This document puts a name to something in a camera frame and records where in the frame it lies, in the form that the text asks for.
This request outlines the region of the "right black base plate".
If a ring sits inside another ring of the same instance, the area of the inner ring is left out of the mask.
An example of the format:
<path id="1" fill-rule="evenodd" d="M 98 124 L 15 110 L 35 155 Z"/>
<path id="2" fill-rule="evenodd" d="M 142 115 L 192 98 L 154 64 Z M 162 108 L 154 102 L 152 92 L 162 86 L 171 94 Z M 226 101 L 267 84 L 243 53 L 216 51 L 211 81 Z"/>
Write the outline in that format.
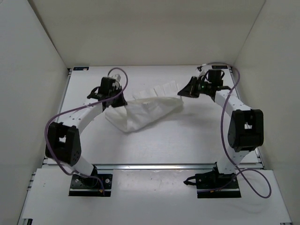
<path id="1" fill-rule="evenodd" d="M 196 173 L 183 183 L 196 186 L 198 199 L 241 198 L 240 187 L 235 172 L 224 174 L 217 165 L 209 172 Z"/>

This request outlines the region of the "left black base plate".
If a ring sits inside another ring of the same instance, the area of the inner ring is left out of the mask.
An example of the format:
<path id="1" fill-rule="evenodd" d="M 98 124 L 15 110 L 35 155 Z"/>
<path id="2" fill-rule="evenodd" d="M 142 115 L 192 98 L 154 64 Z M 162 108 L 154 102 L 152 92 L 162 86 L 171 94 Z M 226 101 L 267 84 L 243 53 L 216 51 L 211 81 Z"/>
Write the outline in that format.
<path id="1" fill-rule="evenodd" d="M 71 178 L 69 196 L 76 197 L 110 197 L 113 181 L 113 174 L 98 174 L 98 178 L 102 181 L 104 190 L 97 179 L 84 178 L 74 174 Z"/>

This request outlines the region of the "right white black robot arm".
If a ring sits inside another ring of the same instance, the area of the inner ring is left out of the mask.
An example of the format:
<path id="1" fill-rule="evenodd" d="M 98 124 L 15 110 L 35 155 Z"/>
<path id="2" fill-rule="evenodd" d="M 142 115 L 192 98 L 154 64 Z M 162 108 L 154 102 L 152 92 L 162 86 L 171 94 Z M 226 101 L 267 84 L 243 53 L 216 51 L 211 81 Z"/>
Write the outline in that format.
<path id="1" fill-rule="evenodd" d="M 244 104 L 233 94 L 233 89 L 225 86 L 223 77 L 227 70 L 208 69 L 193 76 L 188 84 L 178 92 L 179 96 L 198 98 L 209 96 L 222 108 L 221 115 L 230 117 L 227 140 L 222 141 L 225 156 L 216 162 L 216 172 L 210 176 L 210 183 L 220 188 L 227 182 L 227 176 L 235 173 L 242 159 L 263 144 L 263 112 Z"/>

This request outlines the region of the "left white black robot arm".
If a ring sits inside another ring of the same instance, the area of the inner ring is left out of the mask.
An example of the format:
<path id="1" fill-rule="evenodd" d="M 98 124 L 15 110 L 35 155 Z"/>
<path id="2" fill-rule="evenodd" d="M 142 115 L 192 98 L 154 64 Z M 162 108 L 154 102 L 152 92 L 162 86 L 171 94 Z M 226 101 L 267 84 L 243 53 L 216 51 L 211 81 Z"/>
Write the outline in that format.
<path id="1" fill-rule="evenodd" d="M 68 166 L 72 172 L 65 169 L 63 171 L 69 175 L 81 176 L 88 187 L 102 182 L 98 178 L 96 167 L 82 156 L 80 135 L 105 109 L 127 105 L 120 80 L 119 74 L 103 77 L 101 84 L 91 91 L 82 106 L 60 113 L 60 116 L 70 114 L 61 122 L 51 119 L 46 125 L 45 155 L 55 160 L 60 167 Z"/>

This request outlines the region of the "blue corner label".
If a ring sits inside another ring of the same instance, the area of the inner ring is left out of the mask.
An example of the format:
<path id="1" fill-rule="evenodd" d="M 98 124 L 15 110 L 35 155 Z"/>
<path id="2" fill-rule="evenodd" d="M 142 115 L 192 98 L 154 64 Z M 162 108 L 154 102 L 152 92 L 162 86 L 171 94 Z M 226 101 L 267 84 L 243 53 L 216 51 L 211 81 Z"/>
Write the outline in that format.
<path id="1" fill-rule="evenodd" d="M 212 69 L 228 69 L 228 66 L 226 65 L 212 65 Z"/>
<path id="2" fill-rule="evenodd" d="M 73 71 L 87 71 L 89 67 L 73 67 Z"/>

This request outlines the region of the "right blue corner label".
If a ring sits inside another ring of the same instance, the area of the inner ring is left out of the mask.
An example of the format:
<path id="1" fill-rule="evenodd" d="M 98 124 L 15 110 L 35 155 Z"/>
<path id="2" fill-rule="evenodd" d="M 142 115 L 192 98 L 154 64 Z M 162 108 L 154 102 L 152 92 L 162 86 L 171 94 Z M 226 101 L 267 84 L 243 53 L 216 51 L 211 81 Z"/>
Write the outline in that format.
<path id="1" fill-rule="evenodd" d="M 212 65 L 212 69 L 228 69 L 228 66 L 226 65 Z"/>

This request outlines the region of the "left blue corner label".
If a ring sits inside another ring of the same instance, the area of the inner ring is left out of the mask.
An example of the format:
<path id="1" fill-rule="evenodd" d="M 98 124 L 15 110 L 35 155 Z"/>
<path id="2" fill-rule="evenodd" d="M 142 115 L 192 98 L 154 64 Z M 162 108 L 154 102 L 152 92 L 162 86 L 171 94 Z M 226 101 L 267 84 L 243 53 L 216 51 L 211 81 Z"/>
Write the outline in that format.
<path id="1" fill-rule="evenodd" d="M 87 71 L 89 67 L 73 67 L 73 71 Z"/>

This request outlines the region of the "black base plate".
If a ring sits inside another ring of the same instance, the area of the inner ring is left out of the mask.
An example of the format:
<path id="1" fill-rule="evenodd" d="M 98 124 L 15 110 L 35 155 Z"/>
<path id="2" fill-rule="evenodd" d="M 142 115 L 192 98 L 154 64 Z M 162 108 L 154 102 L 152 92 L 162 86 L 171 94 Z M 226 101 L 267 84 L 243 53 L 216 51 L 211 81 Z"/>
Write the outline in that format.
<path id="1" fill-rule="evenodd" d="M 98 178 L 102 181 L 104 190 L 97 179 L 84 178 L 74 174 L 71 178 L 69 196 L 76 197 L 110 197 L 113 181 L 113 174 L 98 174 Z"/>
<path id="2" fill-rule="evenodd" d="M 196 173 L 183 183 L 196 186 L 198 199 L 241 198 L 240 187 L 235 172 L 224 174 L 217 165 L 209 172 Z"/>

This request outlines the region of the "aluminium front rail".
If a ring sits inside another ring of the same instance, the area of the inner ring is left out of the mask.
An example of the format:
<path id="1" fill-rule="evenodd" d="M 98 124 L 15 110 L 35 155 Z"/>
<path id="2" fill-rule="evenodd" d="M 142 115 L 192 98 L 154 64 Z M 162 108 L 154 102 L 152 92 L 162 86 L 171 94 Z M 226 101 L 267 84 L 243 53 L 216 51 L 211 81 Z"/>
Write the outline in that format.
<path id="1" fill-rule="evenodd" d="M 201 170 L 214 164 L 98 164 L 99 170 Z"/>

